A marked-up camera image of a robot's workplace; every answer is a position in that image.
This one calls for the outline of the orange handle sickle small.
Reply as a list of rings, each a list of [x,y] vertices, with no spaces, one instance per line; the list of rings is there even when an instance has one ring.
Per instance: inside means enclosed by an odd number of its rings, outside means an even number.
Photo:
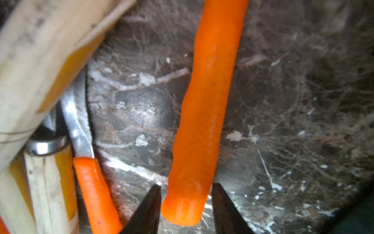
[[[118,234],[118,212],[94,155],[86,105],[86,68],[83,68],[60,98],[60,105],[74,150],[73,165],[94,234]]]

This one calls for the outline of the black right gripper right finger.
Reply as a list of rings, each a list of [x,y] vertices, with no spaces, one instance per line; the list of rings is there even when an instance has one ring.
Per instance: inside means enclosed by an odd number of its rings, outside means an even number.
[[[255,234],[220,183],[213,183],[211,200],[217,234]]]

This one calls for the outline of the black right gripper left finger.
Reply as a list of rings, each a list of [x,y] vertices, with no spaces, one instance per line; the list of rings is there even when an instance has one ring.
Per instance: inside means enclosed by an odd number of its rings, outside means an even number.
[[[161,202],[161,187],[154,185],[120,234],[157,234]]]

